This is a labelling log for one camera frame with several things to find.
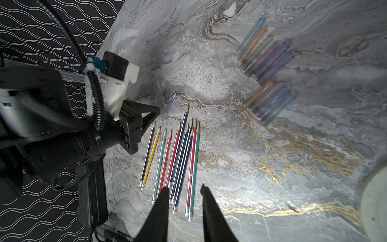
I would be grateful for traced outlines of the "red pencil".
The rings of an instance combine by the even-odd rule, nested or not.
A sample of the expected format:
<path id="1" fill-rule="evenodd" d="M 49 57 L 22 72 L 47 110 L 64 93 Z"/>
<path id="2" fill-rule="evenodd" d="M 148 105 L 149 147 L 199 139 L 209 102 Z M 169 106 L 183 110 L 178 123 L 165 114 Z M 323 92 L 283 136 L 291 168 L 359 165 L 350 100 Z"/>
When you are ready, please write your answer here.
<path id="1" fill-rule="evenodd" d="M 197 136 L 197 119 L 193 123 L 193 138 L 191 144 L 191 154 L 190 154 L 190 167 L 189 167 L 189 177 L 188 177 L 188 190 L 187 190 L 187 201 L 186 201 L 186 210 L 185 216 L 188 217 L 190 200 L 191 200 L 191 190 L 192 190 L 192 177 L 193 177 L 193 166 L 194 166 L 194 158 L 195 158 L 195 144 L 196 144 L 196 136 Z"/>
<path id="2" fill-rule="evenodd" d="M 172 176 L 172 171 L 173 171 L 176 151 L 177 151 L 177 147 L 178 147 L 178 142 L 179 142 L 179 138 L 180 138 L 180 133 L 181 133 L 181 122 L 179 123 L 178 129 L 176 131 L 174 146 L 173 146 L 172 155 L 171 155 L 171 159 L 170 159 L 170 166 L 169 166 L 169 170 L 168 170 L 168 176 L 167 176 L 167 180 L 165 183 L 165 186 L 168 188 L 170 187 L 170 184 L 171 184 L 170 180 L 171 180 L 171 176 Z"/>
<path id="3" fill-rule="evenodd" d="M 162 166 L 162 173 L 161 173 L 160 184 L 159 184 L 159 189 L 158 189 L 159 194 L 160 194 L 162 188 L 164 187 L 164 178 L 165 178 L 166 167 L 167 167 L 167 163 L 168 163 L 168 155 L 169 155 L 169 150 L 170 150 L 170 145 L 171 145 L 171 139 L 172 139 L 172 131 L 170 131 L 168 139 L 167 139 L 165 157 L 164 157 L 164 162 L 163 162 L 163 166 Z"/>

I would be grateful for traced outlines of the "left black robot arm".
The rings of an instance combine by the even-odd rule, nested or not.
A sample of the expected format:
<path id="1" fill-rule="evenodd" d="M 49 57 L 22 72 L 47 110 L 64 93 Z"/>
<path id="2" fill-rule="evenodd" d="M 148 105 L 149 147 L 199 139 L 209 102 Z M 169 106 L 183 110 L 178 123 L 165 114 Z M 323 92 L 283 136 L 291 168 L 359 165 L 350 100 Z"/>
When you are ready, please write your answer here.
<path id="1" fill-rule="evenodd" d="M 59 171 L 105 150 L 122 145 L 129 154 L 160 114 L 160 108 L 123 100 L 133 65 L 106 52 L 87 57 L 65 21 L 48 1 L 40 8 L 69 41 L 92 91 L 92 115 L 73 116 L 59 71 L 39 66 L 1 66 L 1 190 L 22 193 L 23 174 L 29 173 L 55 190 Z"/>

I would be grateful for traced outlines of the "pale green clear cap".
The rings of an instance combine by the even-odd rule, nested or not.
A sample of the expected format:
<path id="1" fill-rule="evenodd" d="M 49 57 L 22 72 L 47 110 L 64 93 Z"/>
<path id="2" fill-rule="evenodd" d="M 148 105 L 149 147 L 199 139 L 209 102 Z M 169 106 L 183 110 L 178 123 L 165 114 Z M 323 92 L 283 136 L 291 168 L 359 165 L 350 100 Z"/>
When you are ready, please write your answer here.
<path id="1" fill-rule="evenodd" d="M 267 48 L 267 46 L 272 42 L 272 40 L 273 40 L 272 35 L 267 36 L 257 46 L 257 48 L 252 52 L 252 54 L 245 60 L 245 62 L 243 62 L 240 65 L 240 68 L 242 68 L 243 70 L 246 70 L 253 63 L 253 61 L 261 55 L 262 51 L 264 51 Z"/>

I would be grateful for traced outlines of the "pink clear pencil cap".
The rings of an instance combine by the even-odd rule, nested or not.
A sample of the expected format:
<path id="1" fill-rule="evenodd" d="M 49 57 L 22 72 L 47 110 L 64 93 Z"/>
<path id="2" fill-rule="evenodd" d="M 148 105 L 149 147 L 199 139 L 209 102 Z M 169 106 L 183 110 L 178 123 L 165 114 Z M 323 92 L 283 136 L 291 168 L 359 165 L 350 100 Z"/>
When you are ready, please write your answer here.
<path id="1" fill-rule="evenodd" d="M 263 60 L 272 54 L 273 51 L 277 50 L 279 44 L 277 42 L 273 43 L 246 71 L 246 76 L 249 78 L 254 72 L 255 69 L 263 62 Z"/>

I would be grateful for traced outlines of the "black plastic case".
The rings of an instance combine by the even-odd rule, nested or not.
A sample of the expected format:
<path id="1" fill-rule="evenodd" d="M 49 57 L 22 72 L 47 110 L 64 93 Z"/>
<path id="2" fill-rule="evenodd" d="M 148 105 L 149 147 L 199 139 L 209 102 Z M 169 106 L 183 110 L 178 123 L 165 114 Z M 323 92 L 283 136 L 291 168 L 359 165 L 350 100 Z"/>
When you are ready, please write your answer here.
<path id="1" fill-rule="evenodd" d="M 103 162 L 78 166 L 75 172 L 77 178 L 89 174 L 78 183 L 78 220 L 88 228 L 96 228 L 108 219 Z"/>

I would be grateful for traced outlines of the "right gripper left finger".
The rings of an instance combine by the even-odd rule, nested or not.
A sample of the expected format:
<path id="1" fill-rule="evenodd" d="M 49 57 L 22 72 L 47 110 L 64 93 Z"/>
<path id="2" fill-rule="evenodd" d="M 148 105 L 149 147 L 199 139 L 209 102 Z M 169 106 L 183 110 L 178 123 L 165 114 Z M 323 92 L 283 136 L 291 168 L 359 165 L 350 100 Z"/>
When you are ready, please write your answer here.
<path id="1" fill-rule="evenodd" d="M 135 242 L 166 242 L 168 235 L 169 188 L 163 187 Z"/>

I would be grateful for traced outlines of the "white tape roll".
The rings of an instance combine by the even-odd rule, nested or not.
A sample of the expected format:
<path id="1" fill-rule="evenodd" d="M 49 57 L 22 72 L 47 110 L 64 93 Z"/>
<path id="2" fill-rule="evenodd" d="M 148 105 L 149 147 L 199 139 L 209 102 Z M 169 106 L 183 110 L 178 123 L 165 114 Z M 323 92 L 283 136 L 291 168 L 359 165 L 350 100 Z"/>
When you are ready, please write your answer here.
<path id="1" fill-rule="evenodd" d="M 387 165 L 378 166 L 362 188 L 360 217 L 372 242 L 387 240 Z"/>

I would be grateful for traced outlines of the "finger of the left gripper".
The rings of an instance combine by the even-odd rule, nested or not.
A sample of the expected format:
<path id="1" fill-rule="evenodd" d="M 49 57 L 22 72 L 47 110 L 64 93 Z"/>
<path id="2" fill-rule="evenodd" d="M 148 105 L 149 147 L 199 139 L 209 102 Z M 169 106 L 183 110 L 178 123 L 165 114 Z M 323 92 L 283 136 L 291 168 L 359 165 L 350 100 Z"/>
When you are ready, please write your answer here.
<path id="1" fill-rule="evenodd" d="M 157 106 L 129 100 L 125 101 L 125 111 L 128 113 L 127 117 L 129 118 L 128 126 L 130 132 L 139 130 L 141 133 L 145 133 L 160 115 L 160 108 Z"/>

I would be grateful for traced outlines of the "teal clear pencil cap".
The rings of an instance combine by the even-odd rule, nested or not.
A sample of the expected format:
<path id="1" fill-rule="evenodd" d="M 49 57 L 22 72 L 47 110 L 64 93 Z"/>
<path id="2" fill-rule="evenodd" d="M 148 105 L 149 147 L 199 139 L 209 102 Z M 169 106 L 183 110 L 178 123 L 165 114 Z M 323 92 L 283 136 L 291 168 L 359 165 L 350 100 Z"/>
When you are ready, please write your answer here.
<path id="1" fill-rule="evenodd" d="M 281 99 L 279 99 L 273 107 L 265 114 L 262 118 L 261 123 L 264 126 L 267 126 L 273 119 L 275 119 L 278 114 L 285 109 L 289 103 L 291 103 L 296 97 L 292 94 L 286 94 Z"/>

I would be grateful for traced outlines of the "purple clear pencil cap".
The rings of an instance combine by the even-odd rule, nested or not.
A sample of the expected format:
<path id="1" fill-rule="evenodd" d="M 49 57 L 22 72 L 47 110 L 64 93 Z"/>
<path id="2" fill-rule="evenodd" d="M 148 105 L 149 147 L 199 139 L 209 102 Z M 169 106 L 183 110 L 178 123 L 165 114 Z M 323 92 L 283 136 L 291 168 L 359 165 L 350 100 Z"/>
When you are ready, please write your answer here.
<path id="1" fill-rule="evenodd" d="M 284 54 L 289 49 L 289 47 L 290 45 L 288 42 L 283 42 L 281 45 L 279 45 L 277 50 L 273 51 L 271 55 L 266 57 L 263 62 L 255 69 L 253 75 L 258 77 L 260 74 L 262 74 L 263 71 L 271 64 L 273 64 L 282 54 Z"/>

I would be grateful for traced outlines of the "light blue clear cap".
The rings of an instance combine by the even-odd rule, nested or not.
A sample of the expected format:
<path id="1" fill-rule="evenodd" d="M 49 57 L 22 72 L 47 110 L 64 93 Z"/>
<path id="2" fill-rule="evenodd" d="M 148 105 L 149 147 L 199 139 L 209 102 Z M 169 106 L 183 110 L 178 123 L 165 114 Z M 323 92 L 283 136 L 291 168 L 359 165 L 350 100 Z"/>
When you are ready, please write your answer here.
<path id="1" fill-rule="evenodd" d="M 238 54 L 242 54 L 242 52 L 246 49 L 252 38 L 255 36 L 255 34 L 258 32 L 258 30 L 264 25 L 265 19 L 259 18 L 253 28 L 249 31 L 247 36 L 244 38 L 242 43 L 239 45 L 239 47 L 236 49 L 236 52 Z"/>

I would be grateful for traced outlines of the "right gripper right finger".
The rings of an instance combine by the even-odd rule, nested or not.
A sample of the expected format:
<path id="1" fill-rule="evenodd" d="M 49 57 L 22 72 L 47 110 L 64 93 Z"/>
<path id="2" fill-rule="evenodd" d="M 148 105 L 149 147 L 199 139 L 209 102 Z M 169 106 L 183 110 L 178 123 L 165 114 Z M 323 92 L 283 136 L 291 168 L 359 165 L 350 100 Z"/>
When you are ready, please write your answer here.
<path id="1" fill-rule="evenodd" d="M 205 242 L 238 242 L 228 226 L 210 189 L 202 185 L 203 228 Z"/>

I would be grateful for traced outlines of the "yellow pencil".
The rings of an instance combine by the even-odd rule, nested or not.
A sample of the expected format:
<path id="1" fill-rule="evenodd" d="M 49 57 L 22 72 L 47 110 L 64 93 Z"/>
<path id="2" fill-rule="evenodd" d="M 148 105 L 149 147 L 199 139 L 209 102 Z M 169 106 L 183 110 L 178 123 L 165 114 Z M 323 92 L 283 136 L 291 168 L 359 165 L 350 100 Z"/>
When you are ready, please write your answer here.
<path id="1" fill-rule="evenodd" d="M 142 183 L 142 186 L 141 186 L 141 190 L 143 190 L 145 188 L 145 185 L 146 185 L 146 182 L 147 182 L 147 178 L 148 178 L 148 175 L 149 175 L 149 172 L 150 172 L 150 168 L 151 168 L 151 164 L 152 164 L 152 161 L 153 161 L 153 158 L 154 158 L 154 154 L 155 154 L 155 151 L 156 151 L 156 147 L 157 147 L 158 139 L 159 139 L 159 136 L 160 136 L 160 132 L 161 132 L 161 127 L 159 127 L 159 129 L 158 129 L 158 131 L 156 133 L 156 138 L 154 140 L 151 156 L 150 156 L 150 159 L 149 159 L 149 162 L 148 162 L 148 165 L 147 165 L 147 169 L 146 169 L 145 177 L 144 177 L 144 180 L 143 180 L 143 183 Z"/>

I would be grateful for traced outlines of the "violet clear pencil cap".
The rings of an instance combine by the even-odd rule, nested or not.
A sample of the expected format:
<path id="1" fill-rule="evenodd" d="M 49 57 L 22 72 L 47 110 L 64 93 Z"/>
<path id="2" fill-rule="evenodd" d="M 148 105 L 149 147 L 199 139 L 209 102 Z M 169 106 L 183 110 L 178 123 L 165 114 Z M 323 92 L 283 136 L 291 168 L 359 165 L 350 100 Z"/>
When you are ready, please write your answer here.
<path id="1" fill-rule="evenodd" d="M 295 56 L 292 52 L 285 53 L 282 57 L 280 57 L 277 61 L 271 64 L 268 68 L 264 70 L 262 74 L 258 76 L 257 82 L 261 85 L 267 79 L 273 77 L 278 71 L 285 67 L 294 58 Z"/>

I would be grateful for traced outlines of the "black pencil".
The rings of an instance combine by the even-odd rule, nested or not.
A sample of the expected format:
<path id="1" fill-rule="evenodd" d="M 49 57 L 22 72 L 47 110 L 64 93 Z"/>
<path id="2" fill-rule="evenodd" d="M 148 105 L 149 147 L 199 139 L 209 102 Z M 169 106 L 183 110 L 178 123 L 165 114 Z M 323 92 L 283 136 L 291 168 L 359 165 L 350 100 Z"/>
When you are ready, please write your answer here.
<path id="1" fill-rule="evenodd" d="M 141 179 L 140 179 L 140 182 L 139 182 L 139 186 L 140 187 L 142 186 L 142 183 L 143 183 L 143 180 L 144 180 L 144 177 L 145 177 L 146 168 L 147 168 L 148 159 L 149 159 L 150 150 L 151 150 L 151 143 L 152 143 L 153 136 L 154 136 L 154 133 L 155 133 L 155 127 L 156 127 L 156 122 L 153 123 L 152 129 L 151 129 L 151 133 L 150 133 L 150 139 L 149 139 L 149 142 L 148 142 L 148 147 L 147 147 L 145 162 L 144 162 L 144 166 L 143 166 L 143 171 L 142 171 Z"/>

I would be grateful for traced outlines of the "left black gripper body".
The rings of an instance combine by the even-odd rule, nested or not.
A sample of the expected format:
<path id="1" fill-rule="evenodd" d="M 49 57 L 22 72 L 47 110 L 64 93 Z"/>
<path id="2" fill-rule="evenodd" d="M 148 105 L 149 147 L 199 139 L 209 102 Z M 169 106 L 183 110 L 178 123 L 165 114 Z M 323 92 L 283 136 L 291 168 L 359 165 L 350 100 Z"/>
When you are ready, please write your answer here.
<path id="1" fill-rule="evenodd" d="M 138 143 L 142 137 L 142 114 L 135 102 L 125 100 L 121 106 L 120 114 L 121 146 L 130 154 L 138 152 Z"/>

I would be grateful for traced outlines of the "blue clear pencil cap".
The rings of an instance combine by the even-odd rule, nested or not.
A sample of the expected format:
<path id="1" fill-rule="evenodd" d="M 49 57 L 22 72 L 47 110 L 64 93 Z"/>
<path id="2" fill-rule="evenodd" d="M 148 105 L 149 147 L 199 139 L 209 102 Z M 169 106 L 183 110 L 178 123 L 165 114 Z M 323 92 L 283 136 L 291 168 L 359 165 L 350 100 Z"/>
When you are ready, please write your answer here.
<path id="1" fill-rule="evenodd" d="M 178 93 L 173 94 L 172 98 L 170 99 L 170 101 L 165 109 L 165 113 L 169 113 L 172 110 L 172 107 L 177 99 L 177 96 L 178 96 Z"/>

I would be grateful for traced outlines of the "orange clear pencil cap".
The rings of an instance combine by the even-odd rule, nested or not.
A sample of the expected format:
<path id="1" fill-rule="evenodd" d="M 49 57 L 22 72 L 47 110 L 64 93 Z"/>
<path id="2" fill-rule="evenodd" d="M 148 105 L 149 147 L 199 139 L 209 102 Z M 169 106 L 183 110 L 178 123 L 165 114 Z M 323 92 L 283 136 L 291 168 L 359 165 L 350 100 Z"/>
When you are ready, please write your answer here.
<path id="1" fill-rule="evenodd" d="M 259 42 L 263 38 L 263 36 L 267 33 L 267 28 L 261 27 L 257 33 L 254 35 L 254 37 L 250 40 L 245 50 L 242 52 L 241 56 L 238 58 L 238 60 L 242 63 L 244 62 L 247 57 L 257 48 Z"/>

